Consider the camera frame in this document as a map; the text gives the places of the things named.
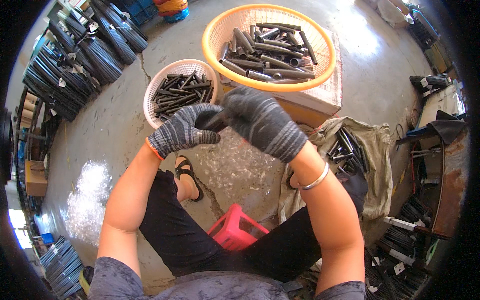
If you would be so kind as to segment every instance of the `silver bangle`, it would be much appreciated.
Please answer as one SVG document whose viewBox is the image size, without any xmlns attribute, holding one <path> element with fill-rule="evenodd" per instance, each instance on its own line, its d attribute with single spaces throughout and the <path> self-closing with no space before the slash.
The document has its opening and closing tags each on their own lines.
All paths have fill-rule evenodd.
<svg viewBox="0 0 480 300">
<path fill-rule="evenodd" d="M 320 177 L 315 180 L 313 183 L 307 185 L 307 186 L 300 186 L 302 190 L 306 191 L 306 190 L 310 190 L 310 189 L 313 189 L 314 187 L 316 187 L 317 185 L 319 185 L 320 183 L 322 183 L 322 181 L 325 179 L 325 177 L 327 177 L 327 174 L 328 174 L 328 171 L 330 170 L 329 166 L 328 166 L 328 163 L 325 162 L 325 168 L 324 168 L 324 171 L 323 173 L 320 175 Z"/>
</svg>

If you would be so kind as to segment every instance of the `orange plastic basket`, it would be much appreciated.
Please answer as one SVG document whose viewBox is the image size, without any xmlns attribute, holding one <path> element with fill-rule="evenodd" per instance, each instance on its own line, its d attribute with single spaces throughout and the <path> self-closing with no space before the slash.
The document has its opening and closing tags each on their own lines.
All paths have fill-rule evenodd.
<svg viewBox="0 0 480 300">
<path fill-rule="evenodd" d="M 318 60 L 318 65 L 313 67 L 315 79 L 300 84 L 265 83 L 238 75 L 218 62 L 221 47 L 223 43 L 232 40 L 235 27 L 249 32 L 250 25 L 264 22 L 302 27 Z M 295 33 L 295 37 L 301 41 L 298 32 Z M 205 29 L 202 48 L 208 63 L 222 75 L 239 84 L 269 92 L 298 92 L 319 86 L 330 78 L 336 64 L 332 40 L 319 24 L 299 12 L 270 4 L 243 5 L 219 15 Z"/>
</svg>

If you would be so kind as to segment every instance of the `hand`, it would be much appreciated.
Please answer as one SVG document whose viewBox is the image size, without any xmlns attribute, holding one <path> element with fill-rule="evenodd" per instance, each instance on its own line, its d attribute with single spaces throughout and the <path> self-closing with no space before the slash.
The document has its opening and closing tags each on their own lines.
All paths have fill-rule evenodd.
<svg viewBox="0 0 480 300">
<path fill-rule="evenodd" d="M 233 130 L 285 163 L 292 161 L 307 142 L 305 133 L 268 93 L 238 87 L 225 94 L 222 106 Z"/>
<path fill-rule="evenodd" d="M 189 149 L 198 144 L 217 144 L 220 135 L 195 128 L 195 122 L 202 115 L 221 111 L 222 107 L 208 103 L 182 108 L 147 137 L 146 142 L 161 160 L 174 151 Z"/>
</svg>

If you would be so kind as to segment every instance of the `leg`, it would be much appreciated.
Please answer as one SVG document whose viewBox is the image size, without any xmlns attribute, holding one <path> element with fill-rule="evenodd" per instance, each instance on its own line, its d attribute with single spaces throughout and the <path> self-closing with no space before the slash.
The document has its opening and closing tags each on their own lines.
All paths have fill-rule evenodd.
<svg viewBox="0 0 480 300">
<path fill-rule="evenodd" d="M 159 171 L 148 196 L 140 231 L 174 276 L 222 270 L 227 252 L 190 217 L 177 200 L 192 197 L 189 184 Z"/>
<path fill-rule="evenodd" d="M 253 273 L 282 282 L 294 280 L 322 257 L 306 207 L 241 253 Z"/>
</svg>

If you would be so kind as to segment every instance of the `white plastic basket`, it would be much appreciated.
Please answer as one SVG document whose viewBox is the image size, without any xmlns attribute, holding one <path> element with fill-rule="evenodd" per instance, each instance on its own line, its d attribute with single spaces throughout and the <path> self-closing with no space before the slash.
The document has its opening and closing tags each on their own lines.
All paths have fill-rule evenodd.
<svg viewBox="0 0 480 300">
<path fill-rule="evenodd" d="M 197 76 L 201 77 L 205 75 L 208 80 L 212 81 L 213 93 L 210 103 L 214 104 L 216 101 L 216 95 L 218 92 L 218 81 L 216 79 L 215 72 L 213 69 L 201 60 L 179 60 L 163 68 L 158 74 L 153 78 L 151 83 L 148 85 L 147 91 L 145 92 L 144 97 L 144 114 L 145 118 L 154 129 L 157 129 L 163 124 L 161 119 L 155 117 L 154 113 L 157 108 L 157 104 L 153 102 L 153 97 L 155 92 L 164 78 L 167 77 L 167 74 L 184 74 L 190 75 L 193 71 L 197 71 Z"/>
</svg>

